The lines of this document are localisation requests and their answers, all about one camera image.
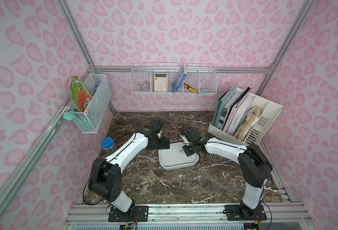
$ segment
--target bracket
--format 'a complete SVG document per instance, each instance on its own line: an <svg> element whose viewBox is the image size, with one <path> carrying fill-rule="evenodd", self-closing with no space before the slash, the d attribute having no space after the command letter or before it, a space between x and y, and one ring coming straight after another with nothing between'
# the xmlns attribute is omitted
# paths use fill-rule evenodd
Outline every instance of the bracket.
<svg viewBox="0 0 338 230"><path fill-rule="evenodd" d="M109 222L134 222L137 219L137 214L139 214L138 222L147 222L148 218L148 206L134 206L134 210L131 211L133 213L132 218L129 218L126 213L122 213L119 209L112 207L109 213Z"/></svg>
<svg viewBox="0 0 338 230"><path fill-rule="evenodd" d="M226 217L229 221L267 220L267 216L262 205L258 205L257 208L253 210L254 214L249 218L244 218L241 215L240 207L241 205L225 205L225 210L223 211L223 213L226 214Z"/></svg>

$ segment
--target blue book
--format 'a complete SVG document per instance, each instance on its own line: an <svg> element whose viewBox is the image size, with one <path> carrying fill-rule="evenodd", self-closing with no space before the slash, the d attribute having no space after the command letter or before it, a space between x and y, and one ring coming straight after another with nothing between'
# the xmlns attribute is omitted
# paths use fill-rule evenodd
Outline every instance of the blue book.
<svg viewBox="0 0 338 230"><path fill-rule="evenodd" d="M173 93L176 93L179 87L183 85L183 81L186 76L187 76L187 68L185 67L185 64L183 64L182 67L179 69L179 72L175 77L173 83L171 84L171 91Z"/></svg>

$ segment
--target marble tabletop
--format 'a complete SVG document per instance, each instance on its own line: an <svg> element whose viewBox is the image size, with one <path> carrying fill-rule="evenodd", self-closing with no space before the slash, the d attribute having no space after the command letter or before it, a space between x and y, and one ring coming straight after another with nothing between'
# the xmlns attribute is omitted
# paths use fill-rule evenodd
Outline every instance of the marble tabletop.
<svg viewBox="0 0 338 230"><path fill-rule="evenodd" d="M213 118L213 111L198 112L147 112L165 124L164 136L171 143L178 142L178 132L193 126L202 136ZM119 148L133 134L135 117L139 112L116 112L107 136ZM151 117L140 115L136 125L147 125ZM100 157L107 154L102 151ZM157 150L142 150L127 165L123 174L123 190L137 204L174 203L238 203L242 200L245 181L235 162L218 155L207 154L192 167L164 170L159 164ZM90 191L85 194L89 203L101 198ZM265 202L282 202L277 187L264 190Z"/></svg>

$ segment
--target book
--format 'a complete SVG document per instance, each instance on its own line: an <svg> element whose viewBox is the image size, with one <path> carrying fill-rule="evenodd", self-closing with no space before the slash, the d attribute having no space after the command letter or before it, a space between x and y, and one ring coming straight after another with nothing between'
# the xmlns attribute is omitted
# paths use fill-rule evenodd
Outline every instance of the book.
<svg viewBox="0 0 338 230"><path fill-rule="evenodd" d="M238 103L240 102L240 104L241 104L243 102L243 100L248 96L250 89L251 88L248 87L245 91L243 91L240 94L240 96L231 105L231 110L228 113L227 117L225 118L225 125L224 125L224 128L223 128L223 132L227 132L229 126L231 125L231 121L234 118L236 108L238 107Z"/></svg>
<svg viewBox="0 0 338 230"><path fill-rule="evenodd" d="M231 99L231 97L236 93L237 91L237 87L238 87L238 82L233 85L231 87L231 89L229 89L225 94L224 96L222 96L220 99L218 99L218 102L217 102L217 109L215 110L215 121L213 123L213 126L217 127L217 128L221 128L222 127L222 124L220 124L220 118L221 118L221 115L224 111L224 107L226 105L226 103L229 101L229 99Z"/></svg>
<svg viewBox="0 0 338 230"><path fill-rule="evenodd" d="M187 67L185 64L179 69L177 76L175 77L173 83L171 84L171 91L176 93L181 85L183 85L183 81L187 76Z"/></svg>
<svg viewBox="0 0 338 230"><path fill-rule="evenodd" d="M240 121L242 120L245 113L248 111L249 106L251 105L254 97L251 97L248 95L245 100L239 104L237 111L235 113L235 116L231 122L231 125L228 128L228 131L226 132L229 135L233 135L233 133L236 131L238 125L240 124Z"/></svg>
<svg viewBox="0 0 338 230"><path fill-rule="evenodd" d="M93 98L88 90L82 84L82 81L74 76L69 82L69 94L71 96L73 106L79 111L84 112L89 102Z"/></svg>
<svg viewBox="0 0 338 230"><path fill-rule="evenodd" d="M226 93L229 91L227 90L225 93L223 93L218 99L217 99L217 104L216 104L216 108L215 108L215 111L214 111L214 117L212 119L212 125L215 126L215 121L216 121L216 118L217 118L217 112L219 111L219 108L220 108L220 100L226 95Z"/></svg>
<svg viewBox="0 0 338 230"><path fill-rule="evenodd" d="M253 126L258 122L259 117L261 116L261 108L259 106L253 106L249 109L249 111L245 114L245 119L238 128L238 130L234 133L233 137L237 140L244 141L244 138L247 136L249 131L253 128Z"/></svg>
<svg viewBox="0 0 338 230"><path fill-rule="evenodd" d="M229 114L229 112L231 111L231 105L233 104L233 102L240 96L240 93L236 92L231 99L229 99L229 101L226 103L223 113L221 114L220 117L220 121L219 123L221 123L223 126L220 128L222 130L222 128L224 127L224 124L226 122L226 117Z"/></svg>

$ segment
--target green folder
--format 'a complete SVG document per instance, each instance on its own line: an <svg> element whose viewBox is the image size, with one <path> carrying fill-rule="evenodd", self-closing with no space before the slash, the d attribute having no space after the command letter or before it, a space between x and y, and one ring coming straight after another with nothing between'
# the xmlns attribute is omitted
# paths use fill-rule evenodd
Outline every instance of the green folder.
<svg viewBox="0 0 338 230"><path fill-rule="evenodd" d="M236 84L234 84L231 89L226 91L223 95L221 95L217 99L217 107L215 109L214 117L213 117L213 120L212 120L213 126L217 127L218 123L220 122L220 117L221 117L221 114L224 110L226 103L236 93L237 88L238 88L238 82L236 82Z"/></svg>

